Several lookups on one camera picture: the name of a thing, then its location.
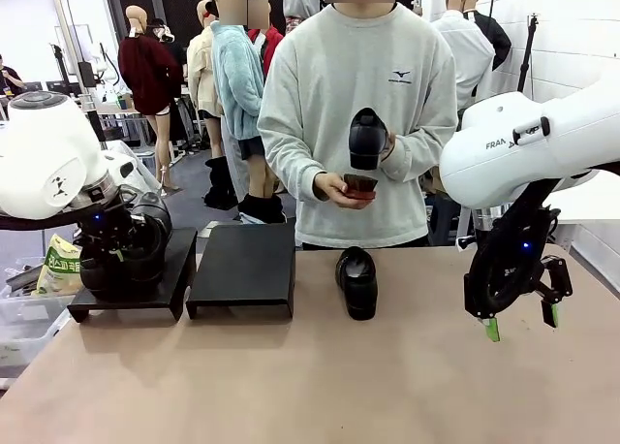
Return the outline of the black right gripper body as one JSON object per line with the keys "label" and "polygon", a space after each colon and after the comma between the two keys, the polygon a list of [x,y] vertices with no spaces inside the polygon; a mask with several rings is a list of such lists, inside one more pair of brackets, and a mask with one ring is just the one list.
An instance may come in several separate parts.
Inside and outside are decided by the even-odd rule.
{"label": "black right gripper body", "polygon": [[559,210],[538,210],[499,240],[491,250],[489,294],[528,294],[536,271],[542,266],[543,250],[558,224]]}

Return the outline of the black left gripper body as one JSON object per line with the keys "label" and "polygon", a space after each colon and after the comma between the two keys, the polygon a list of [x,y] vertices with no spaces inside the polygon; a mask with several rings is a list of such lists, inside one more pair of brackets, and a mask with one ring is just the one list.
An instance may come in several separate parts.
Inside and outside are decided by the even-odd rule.
{"label": "black left gripper body", "polygon": [[136,192],[119,191],[100,211],[77,223],[77,246],[95,245],[116,250],[126,247],[134,233],[132,220]]}

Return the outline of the person's right hand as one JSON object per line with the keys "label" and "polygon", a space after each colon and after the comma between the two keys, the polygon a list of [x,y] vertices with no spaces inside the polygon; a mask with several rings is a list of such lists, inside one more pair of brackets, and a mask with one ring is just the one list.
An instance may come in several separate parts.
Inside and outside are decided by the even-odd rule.
{"label": "person's right hand", "polygon": [[360,192],[356,189],[349,189],[344,179],[335,173],[316,174],[313,187],[320,200],[329,200],[347,209],[364,209],[376,198],[374,191]]}

